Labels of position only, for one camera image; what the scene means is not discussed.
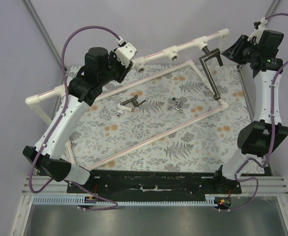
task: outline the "pipe fitting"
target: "pipe fitting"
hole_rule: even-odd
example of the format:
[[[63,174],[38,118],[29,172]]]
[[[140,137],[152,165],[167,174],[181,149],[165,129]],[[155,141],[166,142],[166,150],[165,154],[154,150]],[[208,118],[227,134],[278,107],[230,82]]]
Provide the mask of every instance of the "pipe fitting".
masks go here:
[[[162,52],[164,53],[165,56],[167,56],[171,61],[175,61],[178,59],[178,47],[177,46],[172,46],[170,48],[164,49]]]

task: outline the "purple tube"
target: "purple tube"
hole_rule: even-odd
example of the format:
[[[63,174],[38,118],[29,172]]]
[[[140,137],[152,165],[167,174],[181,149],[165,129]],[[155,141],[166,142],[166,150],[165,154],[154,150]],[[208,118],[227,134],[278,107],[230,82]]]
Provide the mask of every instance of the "purple tube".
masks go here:
[[[61,113],[64,113],[66,108],[67,108],[67,105],[68,105],[68,102],[69,102],[69,91],[68,91],[68,87],[67,87],[67,82],[66,82],[66,74],[65,74],[65,66],[64,66],[64,56],[65,56],[65,50],[67,48],[67,45],[69,44],[70,40],[75,36],[77,35],[79,32],[82,32],[84,30],[88,30],[88,29],[100,29],[100,30],[105,30],[105,31],[108,31],[110,32],[111,34],[113,34],[117,39],[120,39],[120,37],[115,33],[113,32],[112,30],[106,28],[106,27],[103,27],[103,26],[86,26],[86,27],[82,27],[78,30],[76,30],[75,32],[73,32],[69,37],[68,39],[66,40],[65,44],[64,44],[64,47],[62,49],[62,54],[61,54],[61,70],[62,70],[62,79],[63,79],[63,83],[64,83],[64,88],[65,88],[65,104],[63,106],[63,109],[62,109],[62,112]],[[57,125],[59,124],[60,120],[62,119],[62,115],[60,115],[55,124],[53,125],[53,127],[51,128],[51,130],[49,131],[49,133],[47,134],[47,137],[45,138],[43,144],[46,144],[47,141],[49,140],[49,138],[51,137],[53,131],[56,129]],[[41,154],[41,152],[43,151],[44,147],[42,146],[37,155],[35,156],[35,159],[34,161],[32,162],[32,165],[31,165],[31,169],[30,169],[30,173],[29,173],[29,189],[32,193],[40,193],[42,190],[45,189],[45,187],[52,181],[52,179],[48,180],[47,183],[44,184],[44,186],[42,186],[42,188],[40,188],[39,190],[35,190],[32,186],[32,174],[33,174],[33,171],[35,169],[35,165],[36,165],[36,162]]]
[[[274,16],[288,16],[288,13],[277,13],[277,14],[274,14],[274,15],[271,15],[269,17],[266,17],[266,19],[270,19]],[[277,77],[278,75],[281,73],[281,71],[283,70],[283,68],[288,64],[288,61],[286,61],[282,66],[281,68],[276,72],[276,74],[274,75],[274,78],[273,78],[273,81],[272,81],[272,85],[275,85],[275,82],[277,80]],[[268,164],[271,156],[272,156],[272,152],[273,152],[273,148],[274,148],[274,142],[275,142],[275,118],[274,118],[274,112],[275,112],[275,88],[272,86],[271,88],[271,123],[272,123],[272,130],[271,130],[271,142],[270,142],[270,147],[268,149],[268,153],[266,155],[266,159],[265,161],[261,164],[259,163],[255,158],[248,158],[248,160],[246,160],[243,165],[240,166],[240,168],[237,170],[236,174],[235,174],[235,179],[239,182],[246,182],[246,181],[249,181],[249,180],[255,180],[257,182],[257,186],[256,186],[256,189],[253,193],[253,196],[250,198],[250,200],[242,205],[242,206],[239,206],[239,207],[235,207],[235,208],[232,208],[232,209],[229,209],[229,210],[221,210],[221,211],[233,211],[233,210],[237,210],[237,209],[242,209],[243,207],[247,206],[248,204],[250,204],[254,197],[256,196],[257,192],[258,192],[258,188],[259,188],[259,180],[256,178],[256,177],[250,177],[250,178],[247,178],[247,179],[244,179],[244,180],[239,180],[238,177],[237,177],[237,174],[249,163],[249,160],[251,161],[254,161],[258,166],[260,166],[261,168],[264,168],[266,167],[266,165]]]

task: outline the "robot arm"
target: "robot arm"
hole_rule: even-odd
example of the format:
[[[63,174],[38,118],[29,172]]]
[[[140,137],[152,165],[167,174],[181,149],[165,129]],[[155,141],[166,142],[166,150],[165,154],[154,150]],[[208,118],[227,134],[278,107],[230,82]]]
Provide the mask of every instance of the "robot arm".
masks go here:
[[[217,182],[231,186],[237,184],[235,174],[242,173],[242,167],[247,160],[264,157],[268,153],[272,135],[271,116],[275,121],[275,142],[272,151],[288,135],[288,127],[282,126],[279,113],[280,74],[276,83],[272,84],[276,73],[283,65],[283,61],[276,58],[276,54],[284,35],[267,30],[266,23],[265,18],[262,18],[260,22],[255,23],[256,31],[250,37],[242,35],[234,45],[222,52],[222,55],[240,65],[250,64],[257,94],[254,121],[240,131],[237,140],[238,150],[233,157],[215,172],[214,178]]]
[[[56,181],[66,179],[78,184],[86,183],[90,176],[89,171],[60,159],[64,145],[82,115],[94,103],[96,97],[102,93],[102,87],[113,80],[119,83],[124,80],[126,74],[133,66],[131,59],[136,52],[137,49],[131,43],[123,42],[119,48],[110,53],[104,48],[91,48],[86,53],[85,65],[68,85],[69,102],[65,112],[62,114],[62,108],[65,105],[64,99],[61,109],[59,109],[41,139],[34,147],[26,146],[24,148],[23,155],[30,163],[33,162],[39,149],[43,146],[44,149],[36,162],[36,167],[39,170],[45,172]],[[43,144],[47,134],[52,130],[60,115],[63,118],[58,123],[48,142]]]

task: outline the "pink stripe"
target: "pink stripe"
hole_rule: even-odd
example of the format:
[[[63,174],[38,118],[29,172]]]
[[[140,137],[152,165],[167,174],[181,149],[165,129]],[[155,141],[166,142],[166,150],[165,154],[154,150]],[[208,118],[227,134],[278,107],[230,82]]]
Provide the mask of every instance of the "pink stripe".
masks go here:
[[[149,55],[149,56],[144,57],[144,58],[149,58],[149,57],[152,57],[152,56],[157,55],[157,54],[160,54],[160,53],[162,53],[162,52],[158,52],[158,53],[155,53],[155,54]]]
[[[208,35],[208,36],[206,36],[206,37],[210,37],[210,36],[215,35],[215,34],[218,34],[218,33],[219,33],[219,32],[213,33],[213,34],[210,34],[210,35]]]
[[[180,46],[186,45],[186,44],[188,44],[188,43],[193,43],[193,41],[190,41],[190,42],[187,42],[187,43],[180,44],[180,45],[178,45],[177,47],[180,47]]]
[[[40,96],[45,95],[45,94],[47,94],[47,93],[50,93],[50,92],[52,92],[52,91],[54,91],[54,90],[50,90],[50,91],[48,91],[48,92],[44,92],[44,93],[42,93],[42,94],[40,94],[40,95],[38,95],[38,96],[40,97]]]

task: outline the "table surface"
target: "table surface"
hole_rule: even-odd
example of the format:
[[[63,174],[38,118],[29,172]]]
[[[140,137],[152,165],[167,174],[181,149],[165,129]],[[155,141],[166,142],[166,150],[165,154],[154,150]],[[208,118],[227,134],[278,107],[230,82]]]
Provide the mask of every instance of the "table surface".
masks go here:
[[[143,74],[132,70],[122,85],[111,82],[104,87],[104,92],[172,66],[148,65]],[[75,77],[79,68],[71,67],[68,71],[70,79]],[[214,172],[226,163],[237,149],[239,131],[251,121],[236,66],[217,67],[213,77],[222,98],[230,105],[227,110],[170,134],[99,169]],[[147,101],[136,108],[134,113],[125,112],[122,117],[117,117],[116,104],[130,99],[135,94],[138,95],[139,102],[144,99]],[[167,109],[172,97],[183,102],[183,113]],[[94,103],[70,136],[76,162],[88,167],[219,106],[219,102],[213,99],[210,90],[204,86],[192,68],[184,67],[166,74]],[[263,173],[263,169],[250,163],[246,166],[245,172]]]

